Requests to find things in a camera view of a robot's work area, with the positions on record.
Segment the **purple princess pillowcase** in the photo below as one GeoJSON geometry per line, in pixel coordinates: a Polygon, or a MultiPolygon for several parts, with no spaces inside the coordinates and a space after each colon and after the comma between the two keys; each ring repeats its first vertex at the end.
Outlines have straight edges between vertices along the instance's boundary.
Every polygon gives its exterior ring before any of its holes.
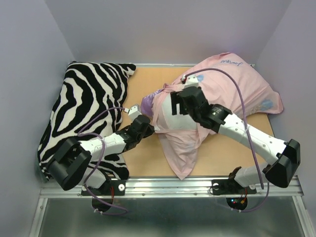
{"type": "Polygon", "coordinates": [[[211,56],[188,70],[172,84],[147,95],[141,112],[149,115],[165,158],[179,179],[193,170],[198,148],[208,135],[226,135],[276,165],[278,139],[248,124],[255,113],[280,114],[280,95],[238,55],[211,56]]]}

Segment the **white pillow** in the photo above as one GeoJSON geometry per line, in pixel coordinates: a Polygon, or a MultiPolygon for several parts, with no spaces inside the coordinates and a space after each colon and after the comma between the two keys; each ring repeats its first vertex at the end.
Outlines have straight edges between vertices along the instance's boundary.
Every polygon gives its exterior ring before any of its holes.
{"type": "Polygon", "coordinates": [[[159,130],[196,130],[197,123],[189,115],[181,115],[179,104],[176,105],[176,115],[172,114],[172,102],[170,93],[162,102],[158,111],[157,126],[159,130]]]}

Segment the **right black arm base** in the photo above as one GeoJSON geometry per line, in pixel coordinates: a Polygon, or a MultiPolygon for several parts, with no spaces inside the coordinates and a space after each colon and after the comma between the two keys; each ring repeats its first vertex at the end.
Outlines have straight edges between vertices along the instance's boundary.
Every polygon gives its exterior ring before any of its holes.
{"type": "Polygon", "coordinates": [[[255,187],[242,187],[234,180],[240,169],[241,166],[235,168],[233,172],[229,174],[228,179],[215,179],[212,181],[212,184],[208,189],[208,193],[215,196],[234,195],[234,197],[226,198],[229,208],[231,210],[243,212],[248,205],[248,195],[256,194],[257,190],[255,187]]]}

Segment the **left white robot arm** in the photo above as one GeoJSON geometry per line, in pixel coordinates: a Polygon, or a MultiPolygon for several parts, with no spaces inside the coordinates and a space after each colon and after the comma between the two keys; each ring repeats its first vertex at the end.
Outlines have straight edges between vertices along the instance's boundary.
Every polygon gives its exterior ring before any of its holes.
{"type": "Polygon", "coordinates": [[[141,139],[152,135],[154,127],[150,122],[147,116],[139,115],[130,125],[103,138],[88,141],[68,138],[48,162],[47,171],[63,190],[70,190],[83,183],[90,162],[129,151],[141,139]]]}

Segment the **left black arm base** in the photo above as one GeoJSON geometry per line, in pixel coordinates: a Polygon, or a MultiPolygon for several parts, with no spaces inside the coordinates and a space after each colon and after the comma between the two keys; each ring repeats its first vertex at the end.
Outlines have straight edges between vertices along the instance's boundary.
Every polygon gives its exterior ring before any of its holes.
{"type": "Polygon", "coordinates": [[[115,198],[125,195],[125,180],[107,180],[100,188],[82,186],[81,195],[92,198],[93,211],[101,215],[124,215],[127,209],[120,206],[115,198]]]}

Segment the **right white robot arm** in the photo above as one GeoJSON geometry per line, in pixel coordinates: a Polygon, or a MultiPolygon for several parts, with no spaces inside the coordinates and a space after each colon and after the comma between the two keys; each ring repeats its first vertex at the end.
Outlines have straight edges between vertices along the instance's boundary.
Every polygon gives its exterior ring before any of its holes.
{"type": "Polygon", "coordinates": [[[229,174],[227,187],[233,193],[259,183],[287,188],[301,163],[300,143],[270,136],[240,119],[220,104],[210,104],[200,87],[189,86],[171,93],[172,114],[189,115],[203,128],[229,137],[260,155],[265,163],[237,167],[229,174]]]}

